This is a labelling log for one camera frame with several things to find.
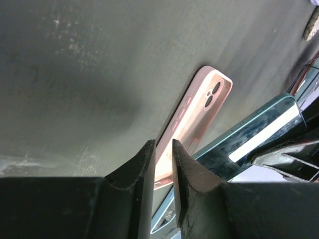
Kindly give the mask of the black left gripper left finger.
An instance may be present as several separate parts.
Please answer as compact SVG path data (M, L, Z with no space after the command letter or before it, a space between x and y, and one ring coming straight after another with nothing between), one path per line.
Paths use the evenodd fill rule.
M3 239L147 239L156 143L105 177L7 177L0 181Z

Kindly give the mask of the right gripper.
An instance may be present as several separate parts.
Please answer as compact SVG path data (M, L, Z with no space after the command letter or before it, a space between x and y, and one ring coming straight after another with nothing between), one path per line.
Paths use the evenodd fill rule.
M252 164L300 182L319 181L319 130L286 141L252 158Z

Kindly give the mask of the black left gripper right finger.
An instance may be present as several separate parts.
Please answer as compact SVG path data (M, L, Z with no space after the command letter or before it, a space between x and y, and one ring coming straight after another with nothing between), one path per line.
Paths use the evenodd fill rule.
M316 239L317 183L228 183L172 142L177 226L184 239Z

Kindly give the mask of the teal-edged black phone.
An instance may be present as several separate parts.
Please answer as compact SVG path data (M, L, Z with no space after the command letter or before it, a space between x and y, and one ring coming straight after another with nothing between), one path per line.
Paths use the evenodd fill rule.
M295 98L276 96L193 155L218 177L229 181L252 166L251 154L300 135L306 122Z

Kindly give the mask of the pink phone case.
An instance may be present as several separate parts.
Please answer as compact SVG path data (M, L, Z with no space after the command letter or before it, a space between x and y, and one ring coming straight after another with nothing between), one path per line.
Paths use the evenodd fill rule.
M230 78L211 66L197 71L157 143L154 189L173 183L172 140L180 141L193 154L232 86Z

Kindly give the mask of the light blue phone case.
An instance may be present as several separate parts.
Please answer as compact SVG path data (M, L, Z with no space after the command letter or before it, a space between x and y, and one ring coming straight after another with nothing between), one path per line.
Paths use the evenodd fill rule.
M151 221L151 239L180 239L180 230L176 225L174 188L170 185L167 195L153 214Z

